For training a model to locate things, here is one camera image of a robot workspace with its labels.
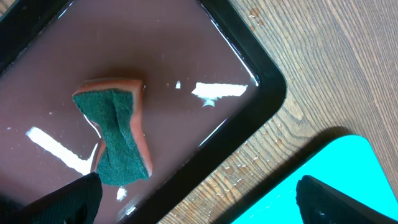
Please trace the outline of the red and green sponge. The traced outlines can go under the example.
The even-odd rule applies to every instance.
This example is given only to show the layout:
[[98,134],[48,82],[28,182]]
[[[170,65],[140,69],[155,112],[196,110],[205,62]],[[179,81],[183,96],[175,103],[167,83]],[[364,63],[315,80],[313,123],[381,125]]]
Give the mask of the red and green sponge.
[[123,186],[152,175],[153,165],[142,130],[144,84],[115,79],[91,82],[72,99],[103,137],[96,172],[106,185]]

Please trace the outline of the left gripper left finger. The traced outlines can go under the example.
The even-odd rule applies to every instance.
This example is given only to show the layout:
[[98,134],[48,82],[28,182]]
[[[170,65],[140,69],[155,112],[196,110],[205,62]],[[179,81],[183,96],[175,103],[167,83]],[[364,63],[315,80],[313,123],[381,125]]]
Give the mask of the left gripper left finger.
[[92,172],[18,210],[1,216],[1,223],[93,223],[103,190]]

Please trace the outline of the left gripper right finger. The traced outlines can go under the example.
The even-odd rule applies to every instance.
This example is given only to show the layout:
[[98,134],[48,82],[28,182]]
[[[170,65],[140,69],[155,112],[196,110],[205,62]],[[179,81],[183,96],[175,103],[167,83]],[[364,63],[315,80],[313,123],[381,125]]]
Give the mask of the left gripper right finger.
[[310,175],[297,182],[296,192],[304,224],[397,224],[396,220]]

